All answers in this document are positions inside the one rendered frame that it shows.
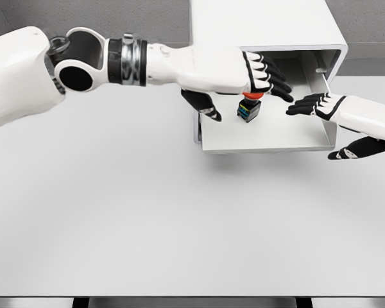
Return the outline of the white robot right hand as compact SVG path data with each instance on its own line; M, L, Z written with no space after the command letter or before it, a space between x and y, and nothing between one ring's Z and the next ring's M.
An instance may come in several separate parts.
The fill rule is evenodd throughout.
M385 152L385 104L334 93L310 94L288 107L289 116L317 116L365 136L328 154L329 160L365 158Z

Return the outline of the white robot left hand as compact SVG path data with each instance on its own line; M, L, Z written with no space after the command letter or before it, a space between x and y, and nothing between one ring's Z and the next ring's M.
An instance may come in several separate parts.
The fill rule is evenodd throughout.
M294 101L285 75L261 52L238 47L192 48L192 62L181 69L177 84L182 97L200 114L222 121L211 92L222 95L271 94Z

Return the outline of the white tabletop storage cabinet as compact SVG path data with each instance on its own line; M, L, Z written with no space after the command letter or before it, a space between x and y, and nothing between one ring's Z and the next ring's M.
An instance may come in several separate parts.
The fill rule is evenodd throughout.
M326 0L190 0L190 15L193 45L238 46L268 58L313 53L328 85L348 51Z

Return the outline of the black red-button load switch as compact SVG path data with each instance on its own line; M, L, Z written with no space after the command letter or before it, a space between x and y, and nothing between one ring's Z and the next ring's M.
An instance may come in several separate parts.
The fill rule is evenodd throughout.
M244 98L239 102L237 108L237 116L245 120L246 123L255 119L259 114L263 95L264 93L244 92Z

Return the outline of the white cabinet drawer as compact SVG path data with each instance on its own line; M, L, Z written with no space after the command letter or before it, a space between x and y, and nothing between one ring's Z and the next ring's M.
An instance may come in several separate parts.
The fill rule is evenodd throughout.
M270 53L268 56L287 76L295 99L329 91L313 53ZM278 97L263 96L258 116L249 123L237 116L241 96L213 94L211 97L222 120L196 116L195 130L205 153L325 151L335 147L336 124L315 116L287 115L289 105Z

